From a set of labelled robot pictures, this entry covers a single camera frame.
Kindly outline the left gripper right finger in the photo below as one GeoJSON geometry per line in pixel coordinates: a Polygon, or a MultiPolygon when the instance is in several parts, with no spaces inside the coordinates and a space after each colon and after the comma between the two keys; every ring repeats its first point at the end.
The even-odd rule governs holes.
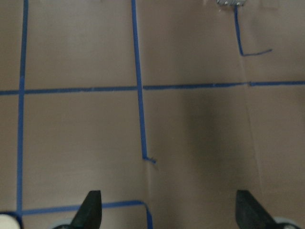
{"type": "Polygon", "coordinates": [[[237,190],[235,220],[240,229],[276,229],[277,223],[248,190],[237,190]]]}

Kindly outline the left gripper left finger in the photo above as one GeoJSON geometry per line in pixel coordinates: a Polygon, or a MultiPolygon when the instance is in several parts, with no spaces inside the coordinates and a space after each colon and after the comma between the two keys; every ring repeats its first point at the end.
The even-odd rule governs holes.
{"type": "Polygon", "coordinates": [[[90,191],[71,221],[71,229],[99,229],[102,222],[100,190],[90,191]]]}

